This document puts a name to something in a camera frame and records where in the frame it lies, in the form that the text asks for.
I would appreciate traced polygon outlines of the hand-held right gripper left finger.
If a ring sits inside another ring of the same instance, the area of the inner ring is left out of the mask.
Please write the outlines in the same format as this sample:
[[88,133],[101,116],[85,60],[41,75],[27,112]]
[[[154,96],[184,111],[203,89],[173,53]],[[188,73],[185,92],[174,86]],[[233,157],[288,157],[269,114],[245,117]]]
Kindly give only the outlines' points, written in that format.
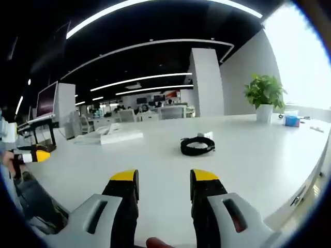
[[139,201],[139,172],[113,175],[70,215],[64,229],[46,236],[48,247],[134,247]]

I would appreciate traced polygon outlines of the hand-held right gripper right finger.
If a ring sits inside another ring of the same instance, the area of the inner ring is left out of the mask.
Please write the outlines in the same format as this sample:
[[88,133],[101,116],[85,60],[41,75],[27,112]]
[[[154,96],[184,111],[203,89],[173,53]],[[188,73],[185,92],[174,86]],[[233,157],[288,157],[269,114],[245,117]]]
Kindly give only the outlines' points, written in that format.
[[273,247],[281,236],[211,172],[190,171],[190,199],[197,247]]

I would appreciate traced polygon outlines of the person's left hand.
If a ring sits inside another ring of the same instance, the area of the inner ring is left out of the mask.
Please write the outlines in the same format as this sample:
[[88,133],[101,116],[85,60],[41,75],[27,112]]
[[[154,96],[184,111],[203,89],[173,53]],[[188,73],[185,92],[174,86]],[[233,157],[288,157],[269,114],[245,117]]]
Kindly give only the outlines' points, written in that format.
[[1,150],[1,164],[4,165],[7,168],[10,168],[13,166],[13,157],[14,154],[10,151],[2,151]]

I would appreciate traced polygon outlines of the person's right hand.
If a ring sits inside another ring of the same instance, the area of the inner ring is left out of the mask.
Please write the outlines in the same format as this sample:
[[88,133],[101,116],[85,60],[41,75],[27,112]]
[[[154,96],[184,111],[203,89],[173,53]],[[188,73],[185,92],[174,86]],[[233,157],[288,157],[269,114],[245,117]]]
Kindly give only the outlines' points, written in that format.
[[171,246],[156,237],[150,237],[146,240],[146,247],[147,248],[167,248],[167,247],[171,247]]

